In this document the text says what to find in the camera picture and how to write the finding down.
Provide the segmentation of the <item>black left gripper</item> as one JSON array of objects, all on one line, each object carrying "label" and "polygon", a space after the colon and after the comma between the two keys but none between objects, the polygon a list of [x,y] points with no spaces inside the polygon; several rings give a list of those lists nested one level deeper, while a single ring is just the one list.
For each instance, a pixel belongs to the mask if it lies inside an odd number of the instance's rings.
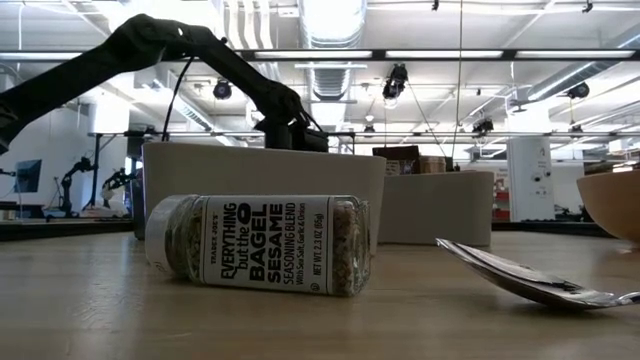
[{"label": "black left gripper", "polygon": [[327,133],[313,130],[298,120],[285,124],[277,119],[265,118],[263,133],[266,148],[322,153],[329,150]]}]

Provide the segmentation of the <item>light grey plastic bin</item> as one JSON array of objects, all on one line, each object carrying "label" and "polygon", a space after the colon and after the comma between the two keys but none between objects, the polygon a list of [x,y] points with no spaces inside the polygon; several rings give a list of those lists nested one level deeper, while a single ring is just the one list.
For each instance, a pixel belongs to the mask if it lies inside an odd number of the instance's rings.
[{"label": "light grey plastic bin", "polygon": [[142,154],[146,216],[170,195],[353,195],[369,204],[377,251],[381,157],[175,142],[147,143]]},{"label": "light grey plastic bin", "polygon": [[388,176],[378,243],[434,245],[442,238],[489,246],[493,185],[494,174],[487,171]]}]

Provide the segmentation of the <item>brown sauce packet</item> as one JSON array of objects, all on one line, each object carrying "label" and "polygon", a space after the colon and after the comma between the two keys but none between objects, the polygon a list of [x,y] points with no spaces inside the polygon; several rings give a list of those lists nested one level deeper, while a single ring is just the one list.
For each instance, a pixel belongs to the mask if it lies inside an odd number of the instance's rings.
[{"label": "brown sauce packet", "polygon": [[374,156],[386,159],[387,176],[411,175],[420,173],[420,152],[416,145],[400,147],[375,147]]}]

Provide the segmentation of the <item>beige cup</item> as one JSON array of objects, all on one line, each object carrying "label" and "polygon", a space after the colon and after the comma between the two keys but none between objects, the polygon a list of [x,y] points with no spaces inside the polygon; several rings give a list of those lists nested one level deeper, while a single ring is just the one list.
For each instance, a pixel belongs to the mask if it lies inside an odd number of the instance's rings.
[{"label": "beige cup", "polygon": [[444,173],[446,171],[446,158],[439,156],[421,156],[419,158],[420,173]]}]

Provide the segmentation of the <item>bagel sesame seasoning jar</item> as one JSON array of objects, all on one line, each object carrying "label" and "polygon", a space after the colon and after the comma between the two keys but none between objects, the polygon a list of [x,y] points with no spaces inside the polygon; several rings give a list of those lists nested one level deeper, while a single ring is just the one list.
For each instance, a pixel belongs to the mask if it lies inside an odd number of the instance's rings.
[{"label": "bagel sesame seasoning jar", "polygon": [[145,249],[199,285],[352,297],[370,276],[369,225],[351,195],[173,195],[149,215]]}]

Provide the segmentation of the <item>black overhead light bar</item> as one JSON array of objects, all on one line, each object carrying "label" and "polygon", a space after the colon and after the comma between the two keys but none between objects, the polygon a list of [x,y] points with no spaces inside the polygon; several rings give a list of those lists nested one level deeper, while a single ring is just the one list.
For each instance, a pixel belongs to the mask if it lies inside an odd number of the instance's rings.
[{"label": "black overhead light bar", "polygon": [[418,61],[418,62],[498,62],[498,61],[638,61],[640,49],[366,49],[366,50],[238,50],[246,61]]}]

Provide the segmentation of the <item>dark grey plastic bin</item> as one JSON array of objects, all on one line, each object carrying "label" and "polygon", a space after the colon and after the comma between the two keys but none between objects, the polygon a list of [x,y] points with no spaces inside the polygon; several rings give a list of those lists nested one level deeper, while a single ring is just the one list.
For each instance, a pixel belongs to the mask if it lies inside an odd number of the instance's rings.
[{"label": "dark grey plastic bin", "polygon": [[134,236],[136,239],[143,241],[145,233],[145,202],[142,169],[137,169],[134,173],[134,178],[130,183],[130,195]]}]

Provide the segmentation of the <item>red background boxes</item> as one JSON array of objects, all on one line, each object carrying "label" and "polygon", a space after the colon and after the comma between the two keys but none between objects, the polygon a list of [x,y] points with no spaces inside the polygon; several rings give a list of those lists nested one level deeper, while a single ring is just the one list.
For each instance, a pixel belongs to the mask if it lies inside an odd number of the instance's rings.
[{"label": "red background boxes", "polygon": [[509,192],[506,190],[496,190],[494,193],[493,220],[495,222],[510,220]]}]

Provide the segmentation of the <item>white pillar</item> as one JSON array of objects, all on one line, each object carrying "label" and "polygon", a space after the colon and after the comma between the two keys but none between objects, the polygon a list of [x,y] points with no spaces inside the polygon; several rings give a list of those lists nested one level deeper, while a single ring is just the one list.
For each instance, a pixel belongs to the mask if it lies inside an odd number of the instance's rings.
[{"label": "white pillar", "polygon": [[555,218],[549,139],[514,137],[507,144],[512,222]]}]

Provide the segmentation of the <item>all-metal spoon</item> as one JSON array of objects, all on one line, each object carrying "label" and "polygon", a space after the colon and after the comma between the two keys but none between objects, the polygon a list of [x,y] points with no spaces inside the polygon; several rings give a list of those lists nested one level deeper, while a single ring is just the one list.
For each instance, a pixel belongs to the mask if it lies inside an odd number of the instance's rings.
[{"label": "all-metal spoon", "polygon": [[550,308],[587,311],[640,305],[640,291],[598,291],[458,242],[437,238],[436,243],[497,287]]}]

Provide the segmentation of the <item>blue computer monitor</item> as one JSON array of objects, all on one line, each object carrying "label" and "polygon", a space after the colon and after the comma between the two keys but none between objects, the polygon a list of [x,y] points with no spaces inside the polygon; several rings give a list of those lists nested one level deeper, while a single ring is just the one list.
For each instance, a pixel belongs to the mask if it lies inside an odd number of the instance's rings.
[{"label": "blue computer monitor", "polygon": [[39,190],[42,160],[25,160],[15,164],[14,191],[16,193],[37,193]]}]

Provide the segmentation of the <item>silver ventilation duct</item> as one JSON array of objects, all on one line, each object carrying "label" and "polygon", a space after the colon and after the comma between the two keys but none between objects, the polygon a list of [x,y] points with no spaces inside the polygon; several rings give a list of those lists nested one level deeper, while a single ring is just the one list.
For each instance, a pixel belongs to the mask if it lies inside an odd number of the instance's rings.
[{"label": "silver ventilation duct", "polygon": [[[297,0],[304,48],[351,49],[362,39],[368,0]],[[319,100],[339,101],[348,92],[350,69],[312,69]]]}]

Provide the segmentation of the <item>black aluminium table frame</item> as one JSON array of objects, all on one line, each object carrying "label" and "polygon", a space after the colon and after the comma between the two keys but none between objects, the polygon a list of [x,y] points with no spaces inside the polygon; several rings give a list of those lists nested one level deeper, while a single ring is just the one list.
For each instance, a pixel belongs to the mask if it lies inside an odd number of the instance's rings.
[{"label": "black aluminium table frame", "polygon": [[[2,222],[0,223],[0,241],[96,235],[133,230],[134,223],[131,220]],[[595,223],[584,222],[494,222],[492,230],[613,238],[613,235]]]}]

